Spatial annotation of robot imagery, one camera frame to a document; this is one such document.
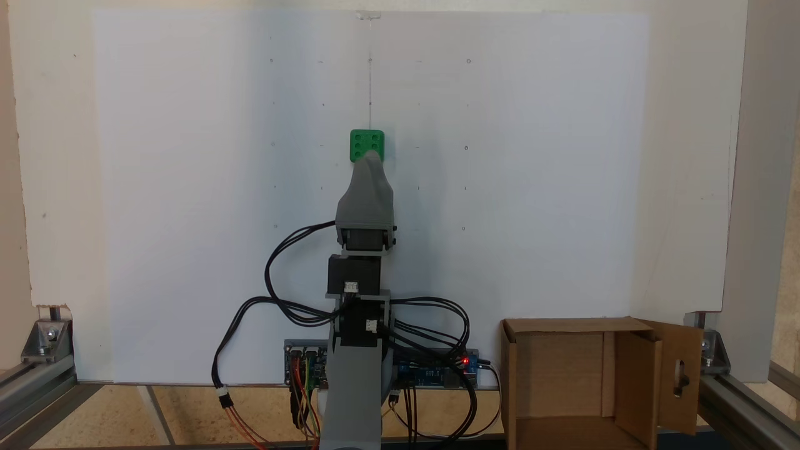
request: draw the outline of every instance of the orange wire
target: orange wire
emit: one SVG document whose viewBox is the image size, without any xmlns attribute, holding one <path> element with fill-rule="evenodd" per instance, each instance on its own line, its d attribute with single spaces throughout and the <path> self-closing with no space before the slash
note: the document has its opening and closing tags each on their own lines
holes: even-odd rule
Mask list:
<svg viewBox="0 0 800 450">
<path fill-rule="evenodd" d="M 258 434 L 258 432 L 256 432 L 256 431 L 253 429 L 253 427 L 251 427 L 251 426 L 250 426 L 250 425 L 249 425 L 247 422 L 245 422 L 245 420 L 242 418 L 242 415 L 241 415 L 241 414 L 239 414 L 239 411 L 236 411 L 236 408 L 235 408 L 235 407 L 230 407 L 230 409 L 233 411 L 233 413 L 234 413 L 234 416 L 236 416 L 236 417 L 238 417 L 238 418 L 239 418 L 239 422 L 240 422 L 242 425 L 244 425 L 246 429 L 250 430 L 250 431 L 251 431 L 251 432 L 252 432 L 252 433 L 253 433 L 253 434 L 254 434 L 254 435 L 257 437 L 257 438 L 259 438 L 259 439 L 260 439 L 262 442 L 264 442 L 264 443 L 266 443 L 266 444 L 272 445 L 273 447 L 277 447 L 277 445 L 275 445 L 274 443 L 272 443 L 270 440 L 266 439 L 264 436 L 261 436 L 260 434 Z"/>
<path fill-rule="evenodd" d="M 247 441 L 248 441 L 248 442 L 250 442 L 250 443 L 251 443 L 253 446 L 255 446 L 256 448 L 258 448 L 258 450 L 267 450 L 266 448 L 264 448 L 264 446 L 262 446 L 261 444 L 259 444 L 259 443 L 256 441 L 256 439 L 255 439 L 255 438 L 253 438 L 253 437 L 250 435 L 250 433 L 249 433 L 249 432 L 248 432 L 246 429 L 243 431 L 243 430 L 242 430 L 242 429 L 240 429 L 238 426 L 236 426 L 236 422 L 239 422 L 239 420 L 238 420 L 238 418 L 236 418 L 236 416 L 233 416 L 233 415 L 231 414 L 231 412 L 229 411 L 229 408 L 225 408 L 225 412 L 228 414 L 228 419 L 230 420 L 230 423 L 231 423 L 231 424 L 234 426 L 234 428 L 236 428 L 236 431 L 238 431 L 238 432 L 239 432 L 239 434 L 240 434 L 240 435 L 242 435 L 242 437 L 243 437 L 243 438 L 245 438 L 245 440 L 247 440 Z"/>
<path fill-rule="evenodd" d="M 294 376 L 297 378 L 298 385 L 302 386 L 302 397 L 306 400 L 306 404 L 308 404 L 308 408 L 314 414 L 314 422 L 317 423 L 317 429 L 319 429 L 319 418 L 317 417 L 317 412 L 314 410 L 314 407 L 311 406 L 311 402 L 308 400 L 308 395 L 306 394 L 305 384 L 300 380 L 300 362 L 297 362 L 297 370 L 294 371 Z M 314 450 L 319 446 L 319 436 L 317 436 L 317 442 L 314 444 Z"/>
</svg>

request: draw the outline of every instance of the green block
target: green block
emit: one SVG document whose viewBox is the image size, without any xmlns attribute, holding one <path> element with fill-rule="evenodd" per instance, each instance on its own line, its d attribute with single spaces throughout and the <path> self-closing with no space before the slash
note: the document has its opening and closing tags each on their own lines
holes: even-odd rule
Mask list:
<svg viewBox="0 0 800 450">
<path fill-rule="evenodd" d="M 350 161 L 355 163 L 367 151 L 375 150 L 383 161 L 385 135 L 380 130 L 352 130 L 350 132 Z"/>
</svg>

